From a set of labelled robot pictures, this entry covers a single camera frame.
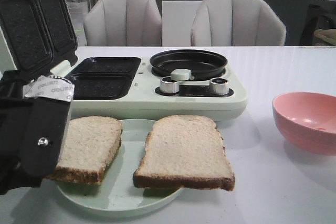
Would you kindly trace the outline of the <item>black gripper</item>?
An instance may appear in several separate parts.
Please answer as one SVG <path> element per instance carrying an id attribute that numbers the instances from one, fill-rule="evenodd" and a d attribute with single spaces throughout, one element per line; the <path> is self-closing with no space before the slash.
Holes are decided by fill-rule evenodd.
<path id="1" fill-rule="evenodd" d="M 58 163 L 75 86 L 55 75 L 27 84 L 19 70 L 1 78 L 1 194 L 38 187 Z"/>

